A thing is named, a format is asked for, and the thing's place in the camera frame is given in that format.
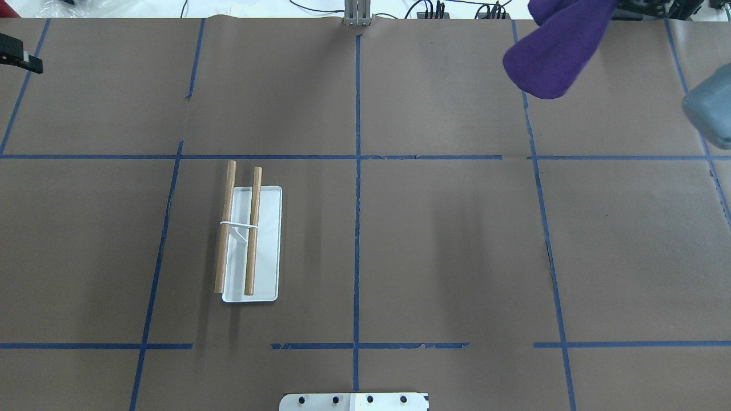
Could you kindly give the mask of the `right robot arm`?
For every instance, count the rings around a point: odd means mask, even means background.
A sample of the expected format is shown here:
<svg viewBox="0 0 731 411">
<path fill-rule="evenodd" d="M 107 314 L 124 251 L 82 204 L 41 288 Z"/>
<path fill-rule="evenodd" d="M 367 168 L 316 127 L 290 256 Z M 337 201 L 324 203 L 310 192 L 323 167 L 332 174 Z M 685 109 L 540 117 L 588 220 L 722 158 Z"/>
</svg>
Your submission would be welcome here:
<svg viewBox="0 0 731 411">
<path fill-rule="evenodd" d="M 730 64 L 726 63 L 684 96 L 687 119 L 712 145 L 730 149 Z"/>
</svg>

